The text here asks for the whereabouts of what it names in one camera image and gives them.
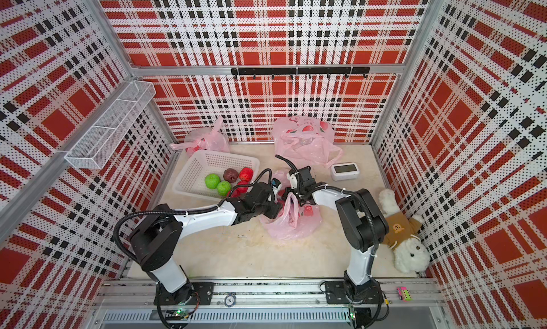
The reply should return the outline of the green apple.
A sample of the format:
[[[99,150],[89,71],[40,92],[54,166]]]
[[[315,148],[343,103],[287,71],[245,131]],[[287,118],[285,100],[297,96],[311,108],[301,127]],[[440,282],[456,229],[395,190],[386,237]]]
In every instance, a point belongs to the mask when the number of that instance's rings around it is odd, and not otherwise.
[[[227,181],[222,181],[218,183],[216,190],[219,196],[225,197],[231,192],[232,185]]]
[[[221,182],[221,178],[217,174],[208,174],[205,177],[205,186],[208,189],[216,189],[219,182]]]

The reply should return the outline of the dark red apple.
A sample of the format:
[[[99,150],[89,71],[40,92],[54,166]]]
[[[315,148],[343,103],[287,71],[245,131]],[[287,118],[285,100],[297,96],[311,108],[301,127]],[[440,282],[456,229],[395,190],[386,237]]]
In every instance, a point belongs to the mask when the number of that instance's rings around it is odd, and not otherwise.
[[[235,183],[239,179],[239,172],[236,169],[226,169],[223,173],[223,179],[231,184]]]

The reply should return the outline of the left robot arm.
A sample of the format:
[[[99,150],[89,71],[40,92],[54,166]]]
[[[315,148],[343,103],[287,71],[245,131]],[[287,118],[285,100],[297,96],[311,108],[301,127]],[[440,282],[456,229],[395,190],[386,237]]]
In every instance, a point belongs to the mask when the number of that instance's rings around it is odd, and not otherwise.
[[[157,283],[156,306],[171,306],[198,299],[199,293],[173,257],[178,242],[190,235],[220,226],[233,226],[264,215],[275,219],[281,205],[276,195],[281,182],[256,182],[237,197],[217,205],[175,210],[161,204],[152,211],[124,216],[113,230],[115,245]]]

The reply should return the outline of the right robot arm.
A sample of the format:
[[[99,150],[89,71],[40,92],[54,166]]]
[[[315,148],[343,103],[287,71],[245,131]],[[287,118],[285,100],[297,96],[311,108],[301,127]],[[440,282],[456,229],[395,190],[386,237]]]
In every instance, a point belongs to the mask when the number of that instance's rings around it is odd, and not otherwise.
[[[291,191],[300,203],[326,206],[338,212],[347,242],[350,262],[343,276],[343,288],[349,303],[384,303],[380,284],[372,270],[380,242],[389,232],[387,222],[367,189],[356,192],[326,183],[311,176],[310,166],[297,168],[289,163]]]

